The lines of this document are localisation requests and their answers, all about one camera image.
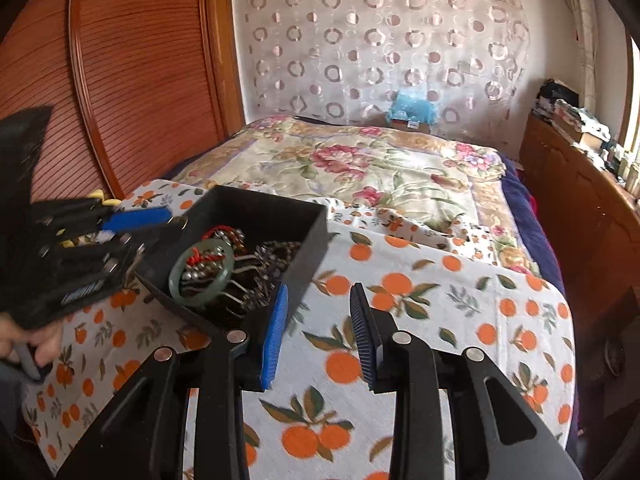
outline black plastic tray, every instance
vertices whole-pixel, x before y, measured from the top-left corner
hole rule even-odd
[[[236,328],[241,320],[232,316],[207,319],[175,303],[169,294],[168,277],[180,254],[219,224],[242,229],[249,248],[269,240],[300,242],[300,250],[282,277],[289,293],[288,323],[328,247],[326,208],[283,196],[216,186],[186,215],[189,221],[178,238],[145,253],[136,270],[140,282],[169,311],[194,324],[201,332],[215,335],[221,330]]]

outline box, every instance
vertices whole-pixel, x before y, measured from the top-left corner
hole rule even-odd
[[[401,121],[400,119],[391,119],[391,121],[389,121],[389,127],[417,134],[428,134],[431,131],[431,127],[427,123],[417,123],[417,128],[411,128],[409,127],[408,121]]]
[[[600,153],[602,143],[604,142],[601,138],[586,132],[579,132],[571,124],[567,123],[558,115],[554,117],[554,122],[557,126],[562,128],[562,130],[566,132],[573,140],[575,140],[575,142],[585,146],[586,148],[589,148],[590,150],[593,150],[596,153]]]
[[[186,216],[188,222],[179,238],[169,244],[151,247],[136,269],[140,282],[160,303],[207,335],[226,332],[240,325],[242,320],[231,315],[222,323],[213,322],[175,303],[169,293],[168,277],[178,257],[200,241],[205,232],[222,224],[241,229],[249,250],[269,240],[301,243],[300,250],[282,277],[289,293],[288,323],[328,247],[325,206],[257,191],[216,186],[196,202]]]

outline sheer curtain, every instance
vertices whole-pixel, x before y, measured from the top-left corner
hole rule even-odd
[[[380,124],[398,92],[437,135],[502,148],[529,46],[520,0],[234,0],[248,118]]]

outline human hand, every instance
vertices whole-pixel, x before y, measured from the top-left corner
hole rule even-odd
[[[20,359],[14,345],[27,343],[36,347],[34,360],[42,368],[60,354],[62,323],[63,320],[58,320],[43,328],[28,331],[17,326],[7,313],[0,312],[0,358],[18,363]]]

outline wooden cabinet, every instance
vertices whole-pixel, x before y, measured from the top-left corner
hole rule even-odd
[[[579,339],[629,286],[640,285],[640,218],[613,176],[534,117],[520,162],[556,252]]]
[[[0,118],[51,104],[35,199],[117,198],[244,125],[230,0],[30,0],[0,44]]]

